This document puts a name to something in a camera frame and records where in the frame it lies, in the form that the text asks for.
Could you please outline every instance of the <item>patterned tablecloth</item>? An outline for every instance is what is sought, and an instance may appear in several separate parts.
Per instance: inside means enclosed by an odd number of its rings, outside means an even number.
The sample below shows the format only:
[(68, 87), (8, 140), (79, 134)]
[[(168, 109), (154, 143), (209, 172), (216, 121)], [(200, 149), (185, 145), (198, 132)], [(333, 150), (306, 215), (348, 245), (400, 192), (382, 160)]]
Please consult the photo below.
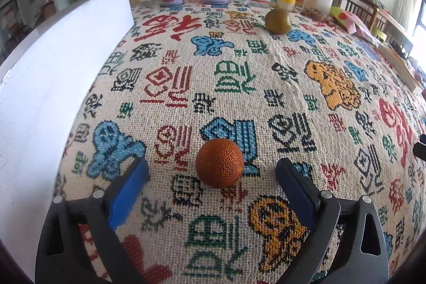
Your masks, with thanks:
[[(425, 163), (412, 154), (426, 132), (423, 98), (331, 22), (292, 13), (291, 32), (276, 36), (265, 30), (267, 11), (241, 0), (135, 8), (135, 26), (75, 120), (55, 193), (88, 197), (145, 157), (150, 180), (116, 232), (152, 284), (275, 283), (308, 233), (274, 178), (282, 157), (321, 190), (371, 196), (391, 273), (424, 229)], [(216, 137), (244, 154), (232, 188), (210, 188), (195, 172), (199, 148)], [(317, 278), (341, 235), (339, 227)]]

